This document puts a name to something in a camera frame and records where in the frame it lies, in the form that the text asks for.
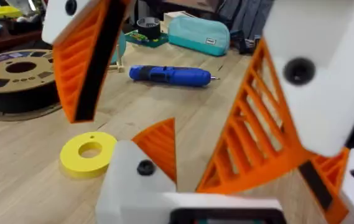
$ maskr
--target electric screwdriver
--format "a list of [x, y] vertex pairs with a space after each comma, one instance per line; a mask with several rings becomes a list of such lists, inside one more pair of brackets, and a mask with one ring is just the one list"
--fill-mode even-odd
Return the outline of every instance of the electric screwdriver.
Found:
[[150, 65], [134, 65], [129, 71], [133, 80], [169, 83], [183, 86], [205, 86], [212, 80], [219, 80], [201, 68], [160, 67]]

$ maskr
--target wooden workbench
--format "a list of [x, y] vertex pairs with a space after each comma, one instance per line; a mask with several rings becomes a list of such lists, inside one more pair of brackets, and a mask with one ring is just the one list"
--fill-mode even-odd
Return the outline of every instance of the wooden workbench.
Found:
[[[69, 124], [63, 111], [24, 122], [0, 122], [0, 223], [95, 223], [103, 177], [72, 180], [59, 171], [62, 146], [77, 134], [104, 131], [131, 139], [146, 127], [176, 117], [180, 191], [193, 191], [210, 158], [250, 58], [230, 51], [211, 57], [165, 44], [128, 44], [126, 73], [109, 72], [95, 121]], [[134, 64], [200, 67], [221, 80], [207, 88], [134, 83]], [[325, 223], [298, 172], [245, 192], [277, 197], [289, 223]]]

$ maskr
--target black spool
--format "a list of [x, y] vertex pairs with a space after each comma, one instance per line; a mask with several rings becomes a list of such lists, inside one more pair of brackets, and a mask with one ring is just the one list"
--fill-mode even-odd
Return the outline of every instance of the black spool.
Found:
[[160, 20], [153, 17], [145, 17], [137, 21], [138, 32], [149, 40], [158, 39], [161, 35]]
[[55, 82], [29, 90], [0, 93], [0, 112], [26, 113], [39, 110], [59, 102]]

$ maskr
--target orange lattice structure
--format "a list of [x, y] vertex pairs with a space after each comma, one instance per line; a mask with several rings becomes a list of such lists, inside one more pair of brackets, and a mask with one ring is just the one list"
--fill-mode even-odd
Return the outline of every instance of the orange lattice structure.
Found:
[[174, 118], [170, 118], [146, 128], [133, 138], [163, 172], [177, 183], [175, 168]]
[[[263, 62], [269, 67], [277, 99], [262, 79]], [[282, 126], [278, 126], [272, 117], [265, 105], [265, 97], [280, 117]], [[255, 115], [250, 98], [265, 124]], [[271, 135], [281, 145], [280, 150], [271, 144], [263, 125], [268, 125]], [[313, 156], [299, 142], [271, 56], [262, 40], [243, 78], [197, 192], [230, 194], [250, 189], [280, 177]]]
[[90, 121], [94, 117], [128, 4], [129, 0], [100, 0], [66, 40], [54, 45], [58, 95], [71, 123]]
[[340, 198], [340, 189], [349, 152], [349, 149], [344, 147], [343, 151], [335, 157], [326, 158], [323, 156], [316, 156], [310, 160], [325, 185], [327, 192], [331, 196], [331, 200], [325, 205], [322, 203], [324, 198], [319, 198], [319, 196], [317, 196], [316, 190], [311, 187], [312, 184], [307, 180], [310, 189], [312, 189], [313, 196], [319, 207], [322, 209], [329, 224], [341, 223], [348, 214], [348, 209]]

